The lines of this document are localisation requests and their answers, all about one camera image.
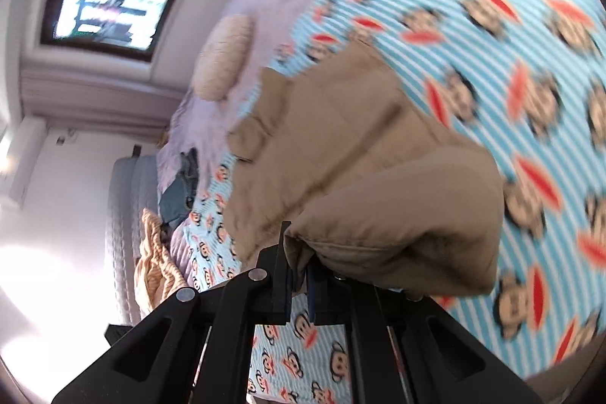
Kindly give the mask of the tan puffer jacket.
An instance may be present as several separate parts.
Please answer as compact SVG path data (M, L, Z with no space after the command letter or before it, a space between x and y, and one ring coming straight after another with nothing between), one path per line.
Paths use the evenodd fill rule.
M474 296L496 280L503 188L491 153L419 110L379 52L353 42L287 77L260 76L228 134L223 217L237 258L283 244L382 288Z

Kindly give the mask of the beige striped garment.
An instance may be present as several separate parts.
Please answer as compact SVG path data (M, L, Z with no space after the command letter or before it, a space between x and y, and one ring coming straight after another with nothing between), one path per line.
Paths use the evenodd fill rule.
M144 208L142 226L144 236L134 269L134 298L141 313L147 316L188 284L161 241L160 218Z

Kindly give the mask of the teal folded garment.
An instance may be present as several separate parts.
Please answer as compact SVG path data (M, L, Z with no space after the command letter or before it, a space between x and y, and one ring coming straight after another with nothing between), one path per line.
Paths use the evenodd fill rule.
M181 167L173 182L164 190L159 200L162 226L175 230L188 217L194 204L198 187L197 149L180 153Z

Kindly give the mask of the grey padded headboard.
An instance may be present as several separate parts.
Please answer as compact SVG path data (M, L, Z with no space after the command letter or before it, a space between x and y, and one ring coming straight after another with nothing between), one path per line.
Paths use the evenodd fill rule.
M141 309L134 296L134 270L144 236L145 208L157 211L156 157L118 159L109 184L105 230L105 258L114 293L114 321L137 325Z

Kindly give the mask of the cream knitted round pillow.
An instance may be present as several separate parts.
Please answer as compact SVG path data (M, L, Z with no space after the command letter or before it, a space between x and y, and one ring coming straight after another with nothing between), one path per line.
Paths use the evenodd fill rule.
M247 14L224 16L199 52L191 79L194 93L206 101L223 100L248 58L255 19Z

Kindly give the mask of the monkey print blue blanket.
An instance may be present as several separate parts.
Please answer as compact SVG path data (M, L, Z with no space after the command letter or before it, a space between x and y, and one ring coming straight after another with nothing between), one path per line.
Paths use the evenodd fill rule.
M286 76L359 38L504 181L497 281L440 305L553 403L605 374L605 10L599 0L311 0L268 58Z

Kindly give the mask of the lavender bed cover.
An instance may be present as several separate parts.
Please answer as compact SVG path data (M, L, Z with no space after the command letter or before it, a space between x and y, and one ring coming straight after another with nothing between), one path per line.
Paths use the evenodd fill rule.
M217 281L251 268L274 245L283 221L331 180L332 151L320 132L330 116L317 87L297 81L314 63L294 39L297 20L316 0L232 0L230 16L254 25L245 67L223 100L188 93L158 155L158 180L176 177L183 152L195 151L198 189L191 216L170 241L188 282Z

